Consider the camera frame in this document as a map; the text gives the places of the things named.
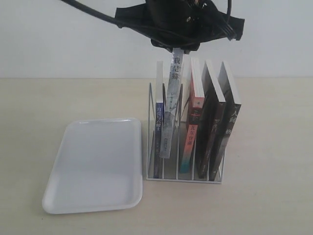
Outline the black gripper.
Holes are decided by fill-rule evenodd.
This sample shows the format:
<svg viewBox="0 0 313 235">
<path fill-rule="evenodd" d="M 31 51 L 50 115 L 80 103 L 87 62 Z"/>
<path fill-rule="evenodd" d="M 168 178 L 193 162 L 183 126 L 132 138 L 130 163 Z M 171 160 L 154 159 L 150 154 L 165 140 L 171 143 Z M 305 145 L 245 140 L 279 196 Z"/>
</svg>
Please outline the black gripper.
<svg viewBox="0 0 313 235">
<path fill-rule="evenodd" d="M 220 11 L 211 0 L 147 0 L 117 8 L 115 19 L 149 38 L 155 47 L 197 51 L 201 43 L 218 39 L 241 40 L 245 19 Z"/>
</svg>

